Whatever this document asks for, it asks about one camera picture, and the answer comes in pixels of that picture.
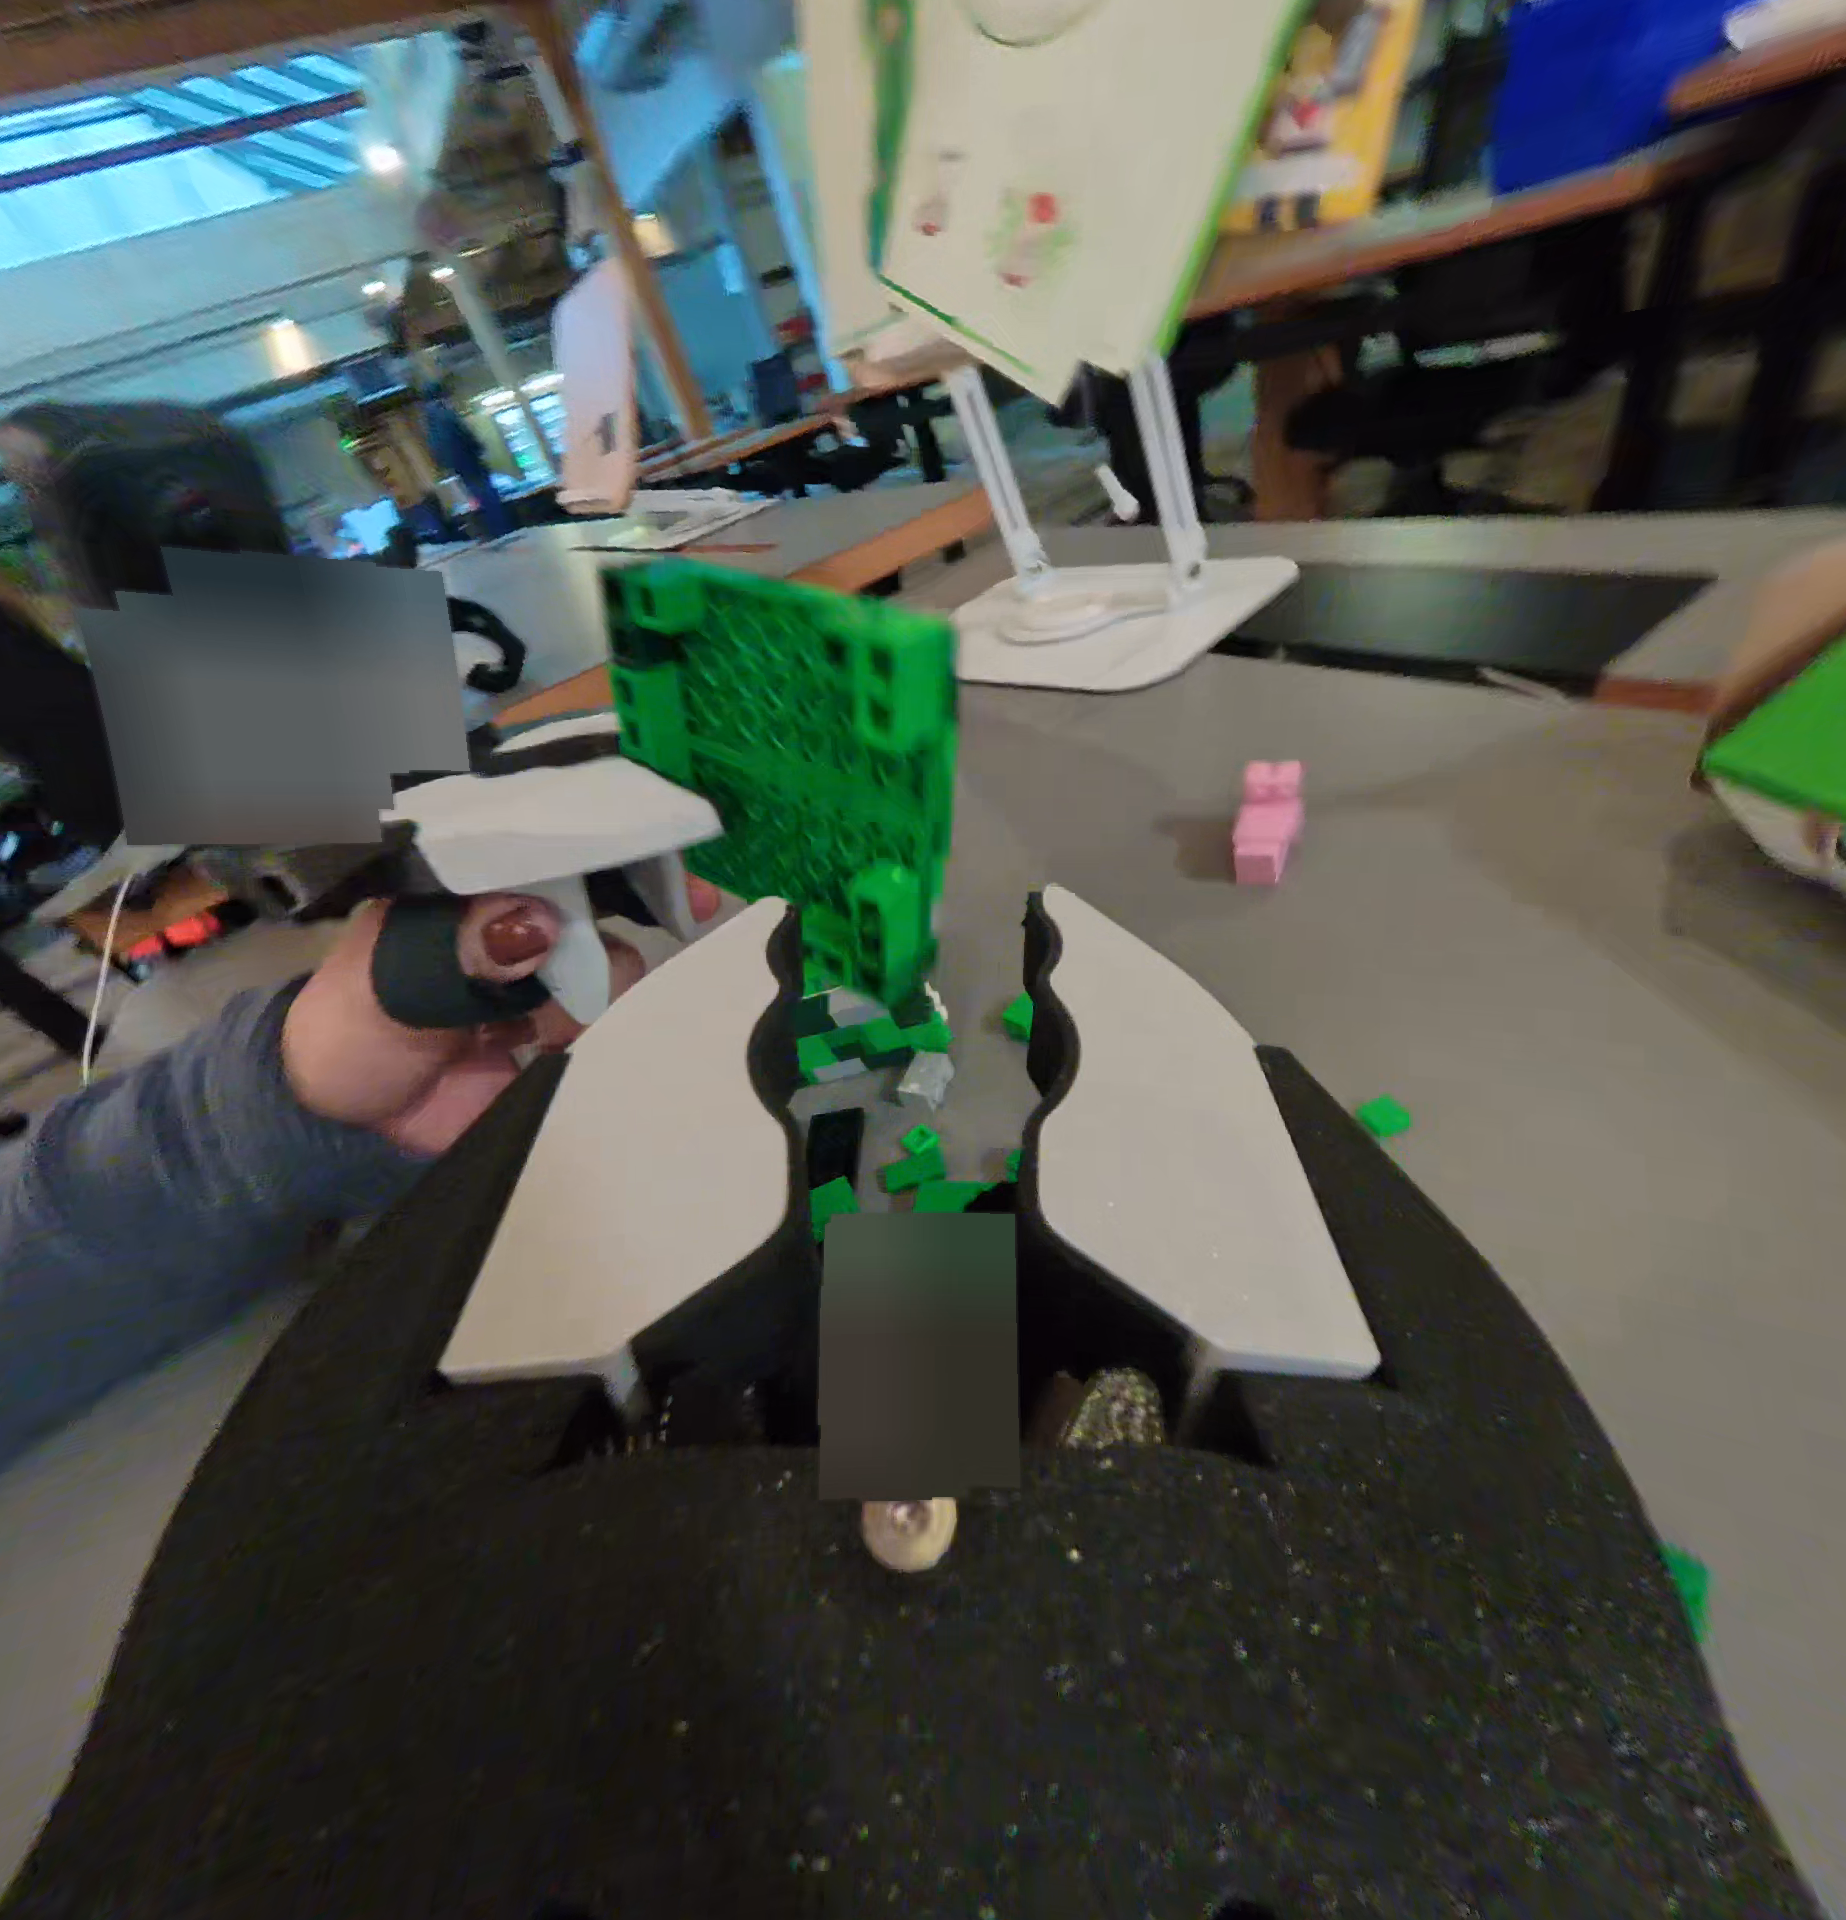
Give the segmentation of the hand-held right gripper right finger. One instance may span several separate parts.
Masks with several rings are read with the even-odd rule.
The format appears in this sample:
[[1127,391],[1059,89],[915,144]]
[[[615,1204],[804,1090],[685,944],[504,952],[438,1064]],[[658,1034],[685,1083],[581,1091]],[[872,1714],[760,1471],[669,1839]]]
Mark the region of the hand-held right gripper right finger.
[[1021,1223],[1192,1413],[1227,1377],[1368,1386],[1384,1355],[1265,1059],[1159,951],[1044,885],[1024,908]]

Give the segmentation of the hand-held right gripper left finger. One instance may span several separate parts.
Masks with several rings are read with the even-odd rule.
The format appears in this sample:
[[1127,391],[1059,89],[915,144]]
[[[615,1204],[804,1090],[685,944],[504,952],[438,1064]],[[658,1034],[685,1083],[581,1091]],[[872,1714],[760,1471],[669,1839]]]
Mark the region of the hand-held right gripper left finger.
[[791,1127],[801,928],[759,901],[658,962],[564,1060],[438,1373],[589,1380],[622,1410],[780,1373],[816,1302]]

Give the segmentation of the green mosaic brick cube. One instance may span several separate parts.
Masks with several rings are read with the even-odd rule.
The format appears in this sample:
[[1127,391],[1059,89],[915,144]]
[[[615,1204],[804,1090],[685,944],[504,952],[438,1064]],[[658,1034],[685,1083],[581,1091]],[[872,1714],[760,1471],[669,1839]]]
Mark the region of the green mosaic brick cube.
[[599,571],[599,599],[622,754],[717,810],[697,875],[791,902],[810,988],[915,996],[956,831],[956,626],[682,557]]

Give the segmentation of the person's left forearm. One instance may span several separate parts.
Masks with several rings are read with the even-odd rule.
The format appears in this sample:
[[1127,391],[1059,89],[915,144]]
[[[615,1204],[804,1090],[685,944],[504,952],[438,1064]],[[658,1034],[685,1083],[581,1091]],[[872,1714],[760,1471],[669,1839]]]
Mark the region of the person's left forearm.
[[0,1476],[288,1280],[316,1229],[373,1219],[426,1172],[293,1099],[304,990],[232,996],[0,1150]]

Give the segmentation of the grey desk with wooden edge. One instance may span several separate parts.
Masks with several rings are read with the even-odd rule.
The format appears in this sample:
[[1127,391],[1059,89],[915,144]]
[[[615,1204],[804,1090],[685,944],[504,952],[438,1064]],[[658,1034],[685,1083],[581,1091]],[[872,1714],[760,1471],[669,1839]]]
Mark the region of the grey desk with wooden edge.
[[[649,554],[622,547],[629,516],[584,516],[533,526],[502,540],[423,547],[417,564],[446,590],[469,599],[524,641],[525,662],[509,692],[463,691],[469,726],[506,709],[535,709],[560,685],[606,681],[609,622],[599,580]],[[738,521],[698,521],[698,539],[672,550],[770,581],[866,590],[915,564],[932,564],[991,532],[981,486],[880,486],[820,499],[770,500]]]

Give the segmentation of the person's left hand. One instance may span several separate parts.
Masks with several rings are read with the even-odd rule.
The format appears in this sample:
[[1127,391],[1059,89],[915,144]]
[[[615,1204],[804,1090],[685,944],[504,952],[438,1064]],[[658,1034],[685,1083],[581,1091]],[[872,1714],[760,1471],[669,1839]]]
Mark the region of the person's left hand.
[[[455,906],[459,967],[484,982],[524,982],[542,970],[560,920],[525,895],[446,896]],[[321,964],[298,990],[281,1028],[281,1071],[304,1111],[373,1133],[392,1146],[432,1159],[446,1153],[537,1059],[564,1056],[584,1024],[560,1002],[524,1021],[474,1029],[398,1028],[379,1005],[370,962],[389,917],[387,901],[359,902]],[[612,993],[648,977],[632,944],[604,933]]]

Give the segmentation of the pink toy pig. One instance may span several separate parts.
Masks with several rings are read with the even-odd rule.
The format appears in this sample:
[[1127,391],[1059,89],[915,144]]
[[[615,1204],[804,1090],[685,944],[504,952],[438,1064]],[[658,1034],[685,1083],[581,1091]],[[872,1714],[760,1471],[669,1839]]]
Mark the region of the pink toy pig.
[[1231,875],[1237,885],[1281,885],[1301,827],[1301,762],[1251,762],[1231,827]]

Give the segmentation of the black and white device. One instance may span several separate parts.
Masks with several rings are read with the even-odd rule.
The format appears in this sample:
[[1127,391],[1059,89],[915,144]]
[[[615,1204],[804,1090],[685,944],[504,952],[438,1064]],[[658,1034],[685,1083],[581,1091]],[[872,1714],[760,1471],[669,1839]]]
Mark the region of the black and white device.
[[506,696],[525,674],[525,645],[516,630],[476,599],[446,595],[455,665],[461,686],[481,696]]

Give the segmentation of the beige booklet stand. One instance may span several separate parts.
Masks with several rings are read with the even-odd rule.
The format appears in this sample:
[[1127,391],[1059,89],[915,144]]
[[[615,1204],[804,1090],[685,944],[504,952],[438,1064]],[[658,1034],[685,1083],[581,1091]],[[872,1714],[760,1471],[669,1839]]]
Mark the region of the beige booklet stand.
[[619,259],[599,259],[556,299],[552,339],[566,419],[556,500],[573,516],[619,516],[644,449],[633,303]]

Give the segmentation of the green toy box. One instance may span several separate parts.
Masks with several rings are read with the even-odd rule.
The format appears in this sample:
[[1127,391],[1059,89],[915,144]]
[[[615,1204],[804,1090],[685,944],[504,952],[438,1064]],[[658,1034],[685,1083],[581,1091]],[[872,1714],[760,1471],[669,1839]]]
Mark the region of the green toy box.
[[1693,787],[1774,868],[1846,901],[1846,539],[1754,590]]

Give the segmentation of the black office chair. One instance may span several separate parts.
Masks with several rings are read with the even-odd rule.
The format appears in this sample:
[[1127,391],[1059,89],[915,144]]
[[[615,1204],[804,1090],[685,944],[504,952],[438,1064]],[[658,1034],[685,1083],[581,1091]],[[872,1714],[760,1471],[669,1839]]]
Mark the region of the black office chair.
[[1469,496],[1449,490],[1443,462],[1480,449],[1497,420],[1545,402],[1558,363],[1563,345],[1534,333],[1480,345],[1457,363],[1405,357],[1384,370],[1347,370],[1286,414],[1284,444],[1323,468],[1388,464],[1386,516],[1457,516]]

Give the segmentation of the open instruction booklet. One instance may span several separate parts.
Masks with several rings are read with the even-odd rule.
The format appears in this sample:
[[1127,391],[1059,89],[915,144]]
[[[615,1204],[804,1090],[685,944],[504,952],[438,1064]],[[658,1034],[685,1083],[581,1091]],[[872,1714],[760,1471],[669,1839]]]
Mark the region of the open instruction booklet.
[[1299,4],[798,4],[825,350],[1044,402],[1173,348]]

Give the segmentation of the white stand with instruction booklet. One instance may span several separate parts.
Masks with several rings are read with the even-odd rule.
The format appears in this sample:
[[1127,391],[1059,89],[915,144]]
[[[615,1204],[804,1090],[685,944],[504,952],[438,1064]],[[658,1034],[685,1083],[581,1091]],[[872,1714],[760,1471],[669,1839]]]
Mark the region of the white stand with instruction booklet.
[[[1661,207],[1645,303],[1620,315],[1628,393],[1596,496],[1636,514],[1655,492],[1665,411],[1686,350],[1754,350],[1758,370],[1731,457],[1731,492],[1769,505],[1804,440],[1822,348],[1846,329],[1846,29],[1724,52],[1667,89],[1678,126],[1667,144],[1603,170],[1514,196],[1441,196],[1394,215],[1304,235],[1222,237],[1192,296],[1192,318],[1265,313],[1247,329],[1257,363],[1254,496],[1258,523],[1326,514],[1322,455],[1289,447],[1289,420],[1333,379],[1331,350],[1376,318],[1376,280],[1486,254],[1556,229]],[[1780,275],[1765,288],[1697,296],[1697,244],[1725,180],[1780,153],[1813,153]]]

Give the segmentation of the yellow toy box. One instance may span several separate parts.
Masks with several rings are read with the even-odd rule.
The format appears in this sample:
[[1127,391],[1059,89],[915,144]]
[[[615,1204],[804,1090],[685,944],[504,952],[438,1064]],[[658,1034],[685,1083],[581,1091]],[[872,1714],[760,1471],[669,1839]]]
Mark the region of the yellow toy box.
[[1424,4],[1299,7],[1225,235],[1297,235],[1373,215],[1424,13]]

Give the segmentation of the blue storage bin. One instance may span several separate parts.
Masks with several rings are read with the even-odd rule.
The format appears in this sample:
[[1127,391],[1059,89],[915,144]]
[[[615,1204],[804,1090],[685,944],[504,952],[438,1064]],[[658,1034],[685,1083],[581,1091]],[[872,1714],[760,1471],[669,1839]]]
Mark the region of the blue storage bin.
[[1649,148],[1673,85],[1725,47],[1731,4],[1511,4],[1490,189],[1514,196]]

